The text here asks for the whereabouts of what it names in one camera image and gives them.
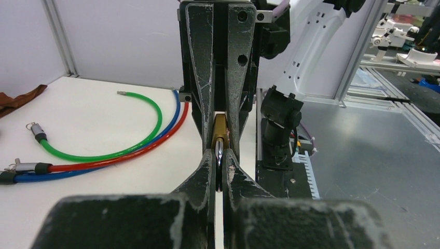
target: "brown leather object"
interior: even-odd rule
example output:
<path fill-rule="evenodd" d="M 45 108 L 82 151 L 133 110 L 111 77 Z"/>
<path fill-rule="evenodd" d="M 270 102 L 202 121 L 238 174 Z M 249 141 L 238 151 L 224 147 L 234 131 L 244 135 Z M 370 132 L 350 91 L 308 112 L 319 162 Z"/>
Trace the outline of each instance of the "brown leather object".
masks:
<path fill-rule="evenodd" d="M 0 118 L 12 113 L 14 110 L 17 110 L 38 97 L 46 88 L 46 85 L 39 85 L 33 91 L 17 96 L 15 99 L 7 96 L 4 92 L 0 92 Z"/>

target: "white tabletop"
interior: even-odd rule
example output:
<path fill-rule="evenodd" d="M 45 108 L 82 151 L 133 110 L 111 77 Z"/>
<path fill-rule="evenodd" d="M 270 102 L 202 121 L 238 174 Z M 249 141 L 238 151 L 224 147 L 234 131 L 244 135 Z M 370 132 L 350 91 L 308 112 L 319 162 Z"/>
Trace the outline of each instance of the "white tabletop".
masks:
<path fill-rule="evenodd" d="M 0 119 L 0 168 L 13 163 L 66 164 L 43 150 L 25 126 L 38 122 L 48 141 L 69 154 L 96 156 L 128 148 L 153 129 L 156 113 L 148 104 L 116 91 L 153 99 L 162 109 L 162 128 L 171 121 L 175 99 L 170 90 L 62 77 L 19 110 Z M 240 141 L 242 168 L 255 177 L 255 108 Z M 0 186 L 1 248 L 29 248 L 50 209 L 72 195 L 169 193 L 197 168 L 201 139 L 190 112 L 181 129 L 148 154 L 85 175 L 43 183 Z M 217 194 L 216 220 L 222 221 Z M 216 233 L 216 246 L 222 233 Z"/>

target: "blue object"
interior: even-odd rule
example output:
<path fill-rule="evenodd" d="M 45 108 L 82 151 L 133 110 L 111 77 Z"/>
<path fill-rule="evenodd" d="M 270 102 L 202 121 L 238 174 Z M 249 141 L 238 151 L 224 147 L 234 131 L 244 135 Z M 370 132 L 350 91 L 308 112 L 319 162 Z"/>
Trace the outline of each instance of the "blue object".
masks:
<path fill-rule="evenodd" d="M 419 82 L 419 86 L 427 87 L 429 89 L 432 89 L 438 93 L 440 93 L 440 86 L 439 85 L 431 85 L 429 84 L 425 78 L 422 78 L 422 80 Z"/>
<path fill-rule="evenodd" d="M 165 136 L 168 132 L 170 132 L 170 130 L 176 124 L 178 116 L 180 114 L 180 102 L 179 102 L 179 99 L 178 99 L 178 92 L 176 90 L 173 90 L 173 93 L 174 93 L 174 97 L 175 97 L 176 103 L 177 103 L 176 111 L 174 113 L 173 119 L 168 124 L 168 126 L 165 127 L 165 129 L 162 132 L 160 132 L 154 139 L 152 139 L 143 148 L 145 148 L 146 146 L 148 146 L 148 145 L 154 143 L 155 141 L 159 140 L 161 137 Z M 23 174 L 23 175 L 17 175 L 14 178 L 14 181 L 16 183 L 37 183 L 37 182 L 59 180 L 59 179 L 69 178 L 69 177 L 72 177 L 72 176 L 87 174 L 87 173 L 90 173 L 90 172 L 93 172 L 93 171 L 96 171 L 96 170 L 100 170 L 102 168 L 105 168 L 105 167 L 96 168 L 96 169 L 90 169 L 90 170 L 78 170 L 78 171 L 68 171 L 68 172 L 60 172 L 60 173 L 50 173 L 50 174 L 44 174 L 44 175 L 37 175 L 35 173 L 27 173 L 27 174 Z"/>

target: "purple cable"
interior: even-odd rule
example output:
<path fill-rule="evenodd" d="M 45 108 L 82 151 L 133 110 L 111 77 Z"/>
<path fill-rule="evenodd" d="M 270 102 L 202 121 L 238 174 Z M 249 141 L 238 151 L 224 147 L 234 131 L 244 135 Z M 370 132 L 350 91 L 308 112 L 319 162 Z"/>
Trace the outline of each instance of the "purple cable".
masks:
<path fill-rule="evenodd" d="M 316 149 L 315 139 L 313 139 L 313 136 L 310 135 L 309 130 L 307 130 L 307 128 L 303 125 L 303 123 L 299 123 L 299 125 L 305 131 L 306 135 L 310 138 L 310 141 L 312 142 L 312 145 L 313 145 L 313 149 Z"/>
<path fill-rule="evenodd" d="M 273 9 L 272 14 L 273 18 L 277 19 L 282 15 L 286 10 L 289 9 L 290 0 L 283 0 L 275 9 Z"/>

